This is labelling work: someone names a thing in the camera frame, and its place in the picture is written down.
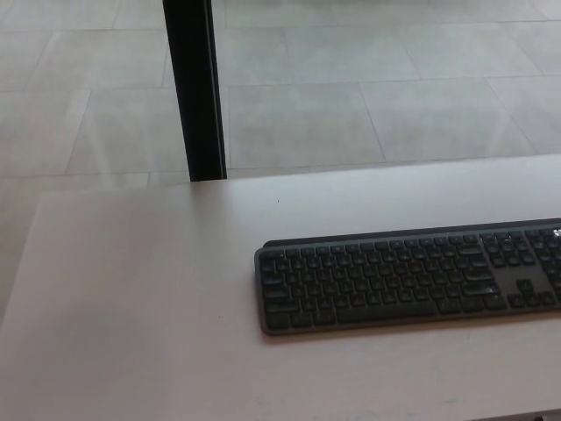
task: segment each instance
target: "keyboard key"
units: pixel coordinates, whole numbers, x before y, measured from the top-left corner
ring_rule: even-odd
[[[274,260],[262,260],[260,265],[261,273],[272,274],[274,273]]]
[[[441,298],[446,297],[443,287],[430,287],[430,295],[433,300],[440,300]]]
[[[413,291],[411,289],[400,289],[397,291],[397,296],[402,303],[413,302]]]
[[[296,313],[300,311],[300,304],[297,300],[287,300],[278,303],[266,303],[265,311],[267,313]]]
[[[542,304],[545,306],[552,306],[557,304],[557,300],[555,299],[555,296],[553,295],[552,292],[549,291],[542,291],[540,293],[538,293],[538,296],[540,297],[540,300],[542,301]]]
[[[306,296],[306,289],[302,285],[293,285],[290,287],[290,294],[293,298],[304,298]]]
[[[516,285],[520,292],[533,292],[534,285],[530,279],[519,279],[516,281]]]
[[[389,242],[389,246],[390,246],[393,250],[399,250],[399,249],[402,249],[403,247],[405,247],[405,246],[403,245],[403,241],[398,241],[398,240],[396,240],[396,241],[390,241],[390,242]]]
[[[460,256],[479,256],[483,254],[483,250],[481,250],[481,247],[479,245],[466,244],[464,246],[458,247],[458,254]]]
[[[491,255],[490,259],[491,259],[491,264],[495,268],[504,268],[507,265],[507,261],[504,260],[504,258],[500,254],[493,254],[493,255]]]
[[[386,287],[389,289],[398,289],[400,287],[399,276],[388,276],[386,278]]]
[[[389,250],[389,243],[387,241],[377,241],[375,245],[376,245],[376,250],[379,251]]]
[[[334,282],[326,282],[323,285],[323,293],[326,296],[334,296],[337,293],[337,284]]]
[[[290,324],[295,328],[310,327],[312,326],[312,315],[310,313],[291,314]]]
[[[494,241],[494,235],[490,233],[481,234],[480,237],[483,241]]]
[[[522,294],[510,294],[507,299],[513,309],[521,309],[526,306],[526,300]]]
[[[505,310],[507,308],[507,302],[500,295],[484,296],[483,304],[488,310]]]
[[[302,278],[303,283],[315,282],[316,281],[316,272],[313,272],[311,270],[309,270],[307,272],[302,272],[301,278]]]
[[[344,246],[331,246],[333,254],[344,254]]]
[[[475,234],[465,235],[464,236],[464,241],[468,244],[479,243],[477,235],[475,235]]]
[[[458,269],[468,269],[470,267],[470,261],[466,257],[457,257],[454,259],[456,268]]]
[[[464,276],[468,282],[494,281],[493,272],[485,269],[466,270]]]
[[[417,283],[420,287],[429,287],[432,285],[432,276],[428,274],[417,275]]]
[[[300,283],[300,274],[298,272],[288,272],[285,274],[285,279],[288,285],[294,285],[295,283]]]
[[[452,235],[448,237],[448,241],[450,241],[450,244],[458,246],[460,244],[464,244],[464,237],[461,235]]]
[[[300,250],[297,249],[297,248],[291,248],[289,250],[285,250],[284,253],[287,256],[287,258],[289,258],[289,259],[291,259],[293,257],[300,257]]]
[[[395,304],[397,303],[397,295],[395,291],[382,291],[382,300],[386,304]]]
[[[526,299],[526,304],[529,307],[539,307],[542,305],[542,302],[535,292],[525,292],[524,298]]]
[[[313,247],[306,247],[300,250],[301,257],[315,256],[316,250]]]
[[[318,269],[322,266],[322,261],[317,256],[308,257],[306,259],[306,266],[308,266],[308,269]]]
[[[494,282],[471,282],[462,285],[464,296],[489,296],[500,294],[501,288]]]
[[[348,296],[334,296],[333,303],[338,309],[346,309],[349,307],[349,297]]]
[[[351,294],[354,292],[354,287],[350,282],[340,282],[339,283],[339,292],[341,294]]]
[[[330,248],[329,247],[316,247],[316,254],[318,256],[329,256]]]
[[[382,278],[372,278],[370,280],[370,287],[373,291],[382,291],[386,289],[386,285],[384,284],[384,280]]]
[[[306,287],[308,291],[308,296],[321,296],[322,295],[322,286],[319,283],[311,283]]]
[[[489,267],[489,264],[487,263],[487,260],[485,260],[485,257],[482,257],[482,256],[470,257],[470,265],[472,265],[472,268],[476,268],[476,269],[482,269],[482,268],[488,268]]]
[[[362,277],[362,271],[360,268],[347,268],[347,275],[349,279],[358,279]]]
[[[437,314],[432,302],[412,303],[394,306],[373,306],[364,309],[338,310],[337,318],[341,324],[378,322],[394,318],[428,317]]]
[[[374,249],[374,243],[362,243],[360,245],[360,250],[363,252],[370,252]]]
[[[290,327],[288,314],[267,314],[265,316],[266,327],[272,331],[280,331]]]
[[[462,310],[466,313],[476,313],[485,309],[481,298],[478,297],[462,298],[460,300],[460,305],[462,306]]]
[[[331,280],[331,271],[329,269],[319,269],[319,270],[317,270],[316,271],[316,279],[319,282],[329,282]]]
[[[350,297],[352,307],[364,307],[366,305],[364,294],[352,294]]]
[[[401,277],[401,285],[403,288],[414,288],[417,286],[417,280],[413,275],[403,275]]]
[[[462,291],[458,285],[446,285],[445,289],[449,298],[460,298],[462,296]]]
[[[290,298],[288,287],[267,287],[263,288],[263,298],[266,300],[281,300]]]
[[[415,289],[415,291],[413,291],[413,294],[415,295],[415,299],[417,301],[429,301],[430,300],[429,290],[426,289],[426,288],[417,288],[417,289]]]
[[[368,292],[370,290],[370,285],[366,279],[358,279],[354,282],[354,288],[357,292]]]
[[[329,298],[328,296],[322,296],[321,298],[317,299],[318,309],[329,310],[331,307],[333,307],[333,302],[331,301],[331,298]]]
[[[302,306],[302,310],[305,311],[315,310],[317,308],[315,298],[304,298],[300,301],[300,304]]]
[[[259,255],[259,260],[276,260],[284,258],[284,250],[267,250],[265,252],[261,252]]]
[[[436,237],[435,238],[435,245],[437,246],[447,246],[448,239],[446,237]]]
[[[335,312],[333,311],[315,311],[314,324],[317,326],[334,325]]]
[[[437,305],[438,311],[440,311],[440,314],[443,316],[448,314],[458,314],[462,311],[458,300],[438,300]]]
[[[432,239],[419,239],[419,246],[421,247],[430,247],[434,244]]]
[[[358,244],[347,244],[344,249],[347,253],[357,253],[360,250]]]
[[[334,268],[337,265],[337,259],[335,256],[323,256],[322,265],[324,268]]]
[[[366,294],[366,302],[368,303],[368,305],[382,304],[380,292],[369,292],[368,294]]]

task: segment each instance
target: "grout line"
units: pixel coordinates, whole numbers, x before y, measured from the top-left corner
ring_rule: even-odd
[[[78,126],[78,131],[76,132],[76,136],[74,139],[74,144],[72,145],[72,151],[70,151],[70,157],[68,158],[68,164],[64,169],[64,175],[68,174],[68,169],[70,168],[70,162],[72,162],[72,156],[74,155],[74,151],[76,149],[76,144],[78,143],[78,138],[80,137],[80,132],[82,131],[82,127],[84,125],[84,120],[86,119],[86,113],[88,112],[89,103],[91,102],[91,94],[92,91],[89,92],[88,101],[86,102],[86,106],[84,107],[84,112],[82,114],[82,119],[80,120],[80,125]]]
[[[378,146],[380,147],[380,150],[382,152],[382,157],[384,158],[384,162],[387,162],[386,153],[384,152],[384,147],[382,146],[382,142],[380,141],[380,135],[378,134],[378,131],[376,130],[376,125],[374,124],[372,114],[370,113],[370,108],[368,108],[368,102],[366,101],[365,93],[362,90],[362,84],[361,83],[359,83],[359,91],[360,91],[360,96],[362,97],[362,101],[363,101],[363,103],[365,105],[365,108],[366,108],[366,114],[368,114],[368,117],[370,118],[370,124],[372,125],[372,128],[374,130],[374,134],[376,135],[376,141],[378,142]]]
[[[113,18],[113,24],[111,25],[112,30],[115,30],[115,24],[117,23],[117,18],[119,16],[119,13],[121,12],[121,7],[123,7],[123,0],[119,0],[117,11],[115,12],[115,17]]]
[[[526,132],[518,125],[518,122],[516,121],[515,117],[510,113],[510,111],[508,110],[507,106],[502,102],[501,97],[499,96],[499,94],[497,94],[495,92],[495,90],[493,89],[493,85],[491,85],[491,83],[489,83],[489,80],[486,78],[485,82],[487,83],[487,86],[489,87],[489,89],[494,93],[495,97],[497,98],[497,100],[499,101],[499,103],[502,105],[502,108],[504,109],[504,111],[508,114],[508,116],[510,117],[510,120],[515,124],[516,127],[518,127],[518,130],[520,130],[520,133],[522,133],[524,135],[524,138],[526,138],[526,140],[528,141],[528,144],[530,145],[530,147],[534,150],[534,152],[536,153],[536,155],[540,155],[539,151],[537,150],[537,148],[534,146],[534,143],[529,139],[528,135],[526,134]]]
[[[46,50],[48,49],[49,45],[51,44],[51,41],[53,41],[55,33],[56,33],[56,31],[51,32],[51,36],[49,37],[48,41],[45,43],[45,47],[43,48],[43,51],[41,51],[41,54],[39,55],[39,58],[37,59],[37,62],[33,66],[33,71],[31,72],[29,78],[27,78],[27,80],[25,81],[24,88],[22,89],[24,92],[29,92],[29,90],[28,90],[29,83],[32,81],[33,77],[35,76],[35,72],[37,72],[37,69],[39,68],[39,64],[41,63],[41,61],[43,60],[43,57],[45,56]]]

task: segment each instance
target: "dark gray keyboard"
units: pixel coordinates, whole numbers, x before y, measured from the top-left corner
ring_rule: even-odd
[[[271,335],[556,310],[561,219],[267,243],[255,253]]]

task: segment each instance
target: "keyboard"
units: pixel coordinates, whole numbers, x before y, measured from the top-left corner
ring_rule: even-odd
[[[271,241],[255,253],[271,335],[558,310],[561,219]]]

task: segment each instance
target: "floor tile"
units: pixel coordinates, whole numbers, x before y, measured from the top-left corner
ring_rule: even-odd
[[[489,79],[539,153],[561,153],[561,77]]]
[[[150,173],[149,186],[176,186],[191,182],[188,171],[173,171],[166,173]]]
[[[175,89],[92,92],[69,174],[187,168]]]
[[[166,31],[56,32],[28,89],[157,88]]]
[[[39,197],[47,191],[145,187],[148,174],[63,175],[0,179],[0,253],[24,248]]]
[[[561,2],[559,0],[534,0],[534,5],[547,19],[561,19]]]
[[[444,22],[545,20],[532,0],[432,0]]]
[[[413,25],[398,31],[424,79],[541,74],[499,24]]]
[[[119,0],[16,0],[2,27],[7,30],[110,29]]]
[[[362,88],[390,162],[535,153],[484,79]]]
[[[561,75],[561,22],[528,22],[502,26],[546,75]]]
[[[164,88],[173,88],[175,86],[174,67],[172,66],[172,56],[167,49],[166,68],[164,69]]]
[[[24,90],[50,32],[0,32],[0,91]]]
[[[299,83],[418,79],[391,28],[340,26],[287,29],[288,53]]]
[[[237,178],[251,177],[271,177],[275,175],[291,175],[291,174],[307,174],[309,167],[288,167],[288,168],[243,168],[229,169],[228,179],[235,180]]]
[[[17,254],[0,253],[0,329],[18,274],[19,260],[20,256]]]
[[[226,0],[229,28],[333,25],[328,0]]]
[[[115,29],[162,29],[166,27],[160,0],[121,0]]]
[[[403,25],[441,22],[432,0],[333,0],[341,25]]]
[[[287,45],[282,29],[229,29],[219,51],[221,83],[272,85],[291,83]]]
[[[233,168],[384,160],[356,84],[230,89]]]
[[[0,176],[64,174],[88,98],[88,91],[0,94]]]

